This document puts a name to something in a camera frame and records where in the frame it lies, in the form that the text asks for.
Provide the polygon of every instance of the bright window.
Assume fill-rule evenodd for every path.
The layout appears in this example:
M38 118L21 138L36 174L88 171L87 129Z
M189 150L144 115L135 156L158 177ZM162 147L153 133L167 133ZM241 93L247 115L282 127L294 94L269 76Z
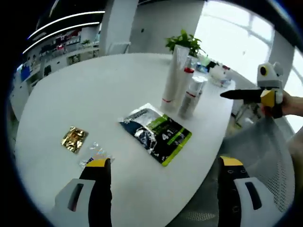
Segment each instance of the bright window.
M257 83L258 65L267 62L273 42L273 26L256 14L221 1L204 3L195 37L201 48Z
M303 57L297 49L294 52L293 69L290 71L288 80L284 87L292 96L303 97ZM294 132L297 133L303 126L303 117L289 115L286 116L289 124L293 128Z

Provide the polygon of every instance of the gold packet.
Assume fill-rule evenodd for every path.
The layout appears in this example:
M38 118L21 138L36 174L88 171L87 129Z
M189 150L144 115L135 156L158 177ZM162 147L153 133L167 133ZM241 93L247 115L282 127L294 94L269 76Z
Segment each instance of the gold packet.
M88 134L88 132L83 131L82 129L71 126L69 132L63 137L61 145L77 154Z

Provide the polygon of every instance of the led light strip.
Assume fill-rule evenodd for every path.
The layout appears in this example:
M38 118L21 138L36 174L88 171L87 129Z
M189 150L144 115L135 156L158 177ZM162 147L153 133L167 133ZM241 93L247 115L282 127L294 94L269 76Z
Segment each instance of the led light strip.
M44 29L44 28L46 28L46 27L48 27L48 26L50 26L50 25L52 25L54 23L57 23L59 21L62 21L62 20L65 20L65 19L68 19L68 18L71 18L71 17L77 17L77 16L81 16L81 15L86 15L86 14L97 14L97 13L105 13L105 11L93 11L93 12L77 13L77 14L69 15L69 16L66 16L66 17L54 20L51 23L49 23L47 25L44 25L41 28L39 28L38 30L34 31L33 34L31 34L27 39L29 39L30 37L32 37L37 32L41 31L42 29Z
M61 29L59 31L56 31L54 33L51 33L45 37L43 37L42 39L39 39L37 42L35 42L34 44L32 44L31 46L29 46L25 51L22 52L22 54L24 54L26 51L28 51L30 48L32 48L33 46L35 46L37 43L41 42L42 40L54 35L54 34L57 34L59 32L63 32L65 30L68 30L68 29L71 29L71 28L75 28L75 27L81 27L81 26L86 26L86 25L97 25L99 24L100 22L91 22L91 23L86 23L86 24L80 24L80 25L74 25L74 26L71 26L71 27L67 27L67 28L64 28L64 29Z

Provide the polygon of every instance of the oval table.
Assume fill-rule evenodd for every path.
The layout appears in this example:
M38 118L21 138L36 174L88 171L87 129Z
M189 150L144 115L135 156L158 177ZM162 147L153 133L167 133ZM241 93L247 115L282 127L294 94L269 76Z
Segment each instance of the oval table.
M163 227L184 208L215 160L232 100L219 96L227 89L208 83L190 120L167 113L192 137L162 167L118 119L145 103L160 106L170 59L146 53L95 58L61 69L36 85L20 119L16 162L41 212L47 214L57 193L80 176L80 157L93 142L116 158L111 170L113 226ZM77 155L60 144L71 125L89 132Z

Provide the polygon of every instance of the small plastic bag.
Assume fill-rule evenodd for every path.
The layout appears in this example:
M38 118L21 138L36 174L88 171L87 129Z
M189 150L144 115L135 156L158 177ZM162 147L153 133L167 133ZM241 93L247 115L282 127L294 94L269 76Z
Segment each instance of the small plastic bag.
M96 142L93 142L91 146L87 147L84 151L83 157L81 157L81 161L79 165L84 169L86 164L91 162L92 160L109 158L110 163L113 163L114 157L111 154L108 154L103 148Z

